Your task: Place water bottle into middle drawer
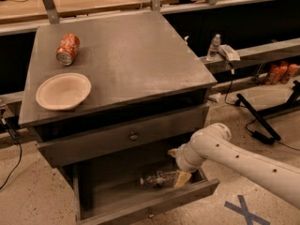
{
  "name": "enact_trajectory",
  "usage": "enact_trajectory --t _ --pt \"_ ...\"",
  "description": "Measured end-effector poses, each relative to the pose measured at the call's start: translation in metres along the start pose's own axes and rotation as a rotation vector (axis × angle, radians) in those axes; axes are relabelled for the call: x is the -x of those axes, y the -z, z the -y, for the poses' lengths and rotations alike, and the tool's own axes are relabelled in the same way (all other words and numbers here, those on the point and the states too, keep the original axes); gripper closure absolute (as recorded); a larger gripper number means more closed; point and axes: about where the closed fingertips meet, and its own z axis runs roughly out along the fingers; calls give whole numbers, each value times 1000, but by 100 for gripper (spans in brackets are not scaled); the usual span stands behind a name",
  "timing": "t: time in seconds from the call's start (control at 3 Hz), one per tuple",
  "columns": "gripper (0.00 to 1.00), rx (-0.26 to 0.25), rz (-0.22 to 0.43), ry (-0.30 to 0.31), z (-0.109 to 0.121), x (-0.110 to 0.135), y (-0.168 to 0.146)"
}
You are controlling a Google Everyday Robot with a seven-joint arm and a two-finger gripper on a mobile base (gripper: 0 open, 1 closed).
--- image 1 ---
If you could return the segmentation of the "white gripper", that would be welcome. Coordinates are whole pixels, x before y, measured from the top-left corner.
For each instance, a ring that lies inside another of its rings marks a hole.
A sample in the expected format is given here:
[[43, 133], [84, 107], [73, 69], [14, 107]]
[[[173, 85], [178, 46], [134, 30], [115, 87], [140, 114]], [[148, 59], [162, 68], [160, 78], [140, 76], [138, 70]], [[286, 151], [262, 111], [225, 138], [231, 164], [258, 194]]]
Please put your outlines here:
[[167, 154], [175, 158], [176, 164], [180, 170], [175, 173], [173, 186], [181, 188], [199, 167], [199, 156], [187, 145], [181, 145], [176, 149], [170, 149]]

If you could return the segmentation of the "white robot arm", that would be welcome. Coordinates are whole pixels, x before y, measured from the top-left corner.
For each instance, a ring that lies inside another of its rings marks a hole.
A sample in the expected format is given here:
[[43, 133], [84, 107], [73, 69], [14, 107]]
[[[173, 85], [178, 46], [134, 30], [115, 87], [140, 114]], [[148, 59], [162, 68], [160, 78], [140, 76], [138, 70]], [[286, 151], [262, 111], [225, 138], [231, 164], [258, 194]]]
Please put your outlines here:
[[206, 159], [215, 161], [300, 208], [300, 169], [231, 143], [227, 126], [215, 123], [194, 132], [189, 141], [168, 151], [185, 173], [196, 172]]

